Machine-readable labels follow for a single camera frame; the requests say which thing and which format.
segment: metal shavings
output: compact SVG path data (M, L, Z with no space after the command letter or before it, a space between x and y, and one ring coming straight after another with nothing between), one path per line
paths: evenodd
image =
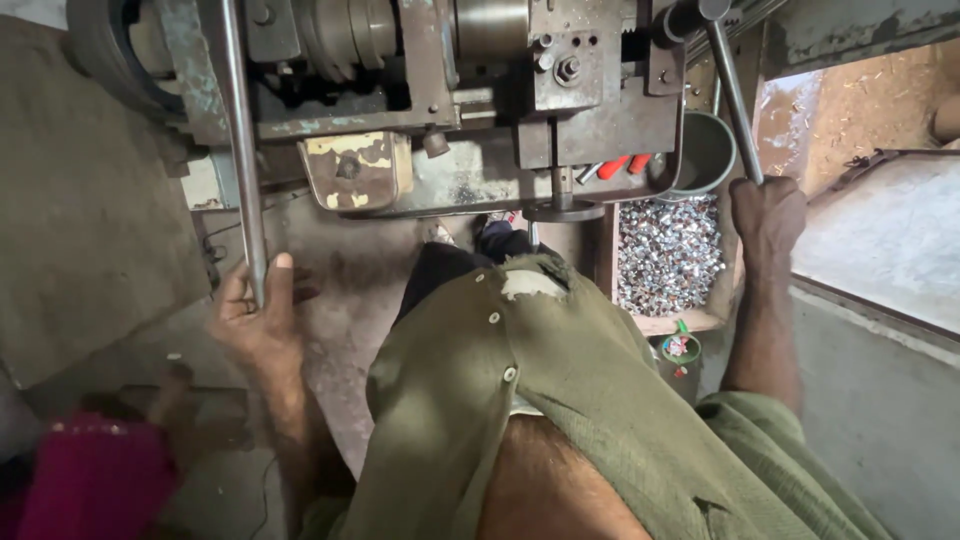
M726 269L715 195L620 207L617 298L633 314L665 317L700 307Z

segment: red fabric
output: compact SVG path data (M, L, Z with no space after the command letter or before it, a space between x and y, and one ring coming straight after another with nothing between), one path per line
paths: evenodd
M78 412L37 453L17 540L135 540L177 486L163 432Z

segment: hand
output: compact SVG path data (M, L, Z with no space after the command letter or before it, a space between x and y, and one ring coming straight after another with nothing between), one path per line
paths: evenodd
M243 367L260 378L287 382L300 376L303 342L294 319L294 260L276 256L264 283L264 307L257 309L241 262L217 291L207 331L230 348Z
M741 178L730 194L748 280L788 280L790 252L806 223L806 196L797 181L767 177L756 185Z

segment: steel lever rod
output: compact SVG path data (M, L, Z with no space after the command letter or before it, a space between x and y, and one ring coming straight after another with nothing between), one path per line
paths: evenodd
M256 178L256 146L247 93L247 69L240 41L237 0L221 0L224 34L227 37L228 89L225 97L230 122L233 168L240 186L240 229L250 267L250 284L257 307L263 307L263 283L267 277L267 240L263 232L263 207Z
M722 21L707 23L707 36L713 48L717 72L723 83L724 95L730 108L730 120L733 123L733 134L736 135L736 145L740 149L740 158L747 178L757 184L763 184L763 169L760 168L760 158L756 154L753 130L747 121L747 107L743 103L743 92L740 91L740 82L736 78L736 68L733 66L733 55L730 52L730 42L727 41L727 32Z

